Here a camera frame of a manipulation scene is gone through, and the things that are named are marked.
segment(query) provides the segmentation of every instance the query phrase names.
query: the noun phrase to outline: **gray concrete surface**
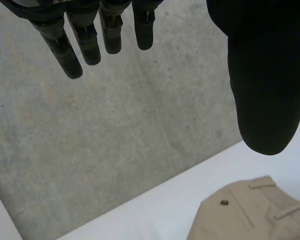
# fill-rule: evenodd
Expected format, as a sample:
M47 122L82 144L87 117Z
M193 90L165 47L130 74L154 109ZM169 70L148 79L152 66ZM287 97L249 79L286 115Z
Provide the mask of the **gray concrete surface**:
M100 34L97 66L66 23L84 70L71 80L0 4L0 198L24 240L55 240L241 139L206 4L166 0L156 19L141 51L129 7L122 51L108 55Z

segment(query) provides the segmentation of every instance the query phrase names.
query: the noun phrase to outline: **button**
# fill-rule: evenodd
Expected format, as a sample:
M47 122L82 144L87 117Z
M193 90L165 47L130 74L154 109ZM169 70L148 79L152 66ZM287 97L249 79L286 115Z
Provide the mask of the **button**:
M229 205L229 201L228 200L222 200L220 203L221 203L222 206Z

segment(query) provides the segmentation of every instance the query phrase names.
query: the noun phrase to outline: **gloved hand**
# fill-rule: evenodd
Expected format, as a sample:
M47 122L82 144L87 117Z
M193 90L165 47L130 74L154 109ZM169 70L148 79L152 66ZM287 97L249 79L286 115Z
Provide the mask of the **gloved hand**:
M300 1L207 0L228 36L238 125L254 151L275 155L300 121Z
M131 1L137 44L141 50L148 50L154 39L155 9L163 0L0 0L18 17L32 23L71 79L81 77L83 70L64 30L64 13L85 62L96 65L101 61L94 26L98 11L105 49L117 54L121 50L121 14Z

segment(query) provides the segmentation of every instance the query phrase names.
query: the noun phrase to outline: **khaki pants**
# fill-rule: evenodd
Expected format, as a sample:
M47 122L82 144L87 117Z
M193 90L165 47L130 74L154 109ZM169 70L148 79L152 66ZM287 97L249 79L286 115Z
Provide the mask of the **khaki pants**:
M232 183L201 203L187 240L300 240L300 201L270 176Z

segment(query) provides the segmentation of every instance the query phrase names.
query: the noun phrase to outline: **seam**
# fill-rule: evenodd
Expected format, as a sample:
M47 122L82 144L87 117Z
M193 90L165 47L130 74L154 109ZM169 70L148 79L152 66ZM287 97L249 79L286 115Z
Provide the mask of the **seam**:
M236 201L237 206L240 208L241 212L244 214L245 218L248 220L251 228L254 228L254 225L252 224L251 220L249 219L248 215L246 214L245 210L242 208L242 206L240 205L239 201L237 200L237 198L235 197L235 195L231 192L230 189L228 189L229 193L231 194L231 196L233 197L233 199Z

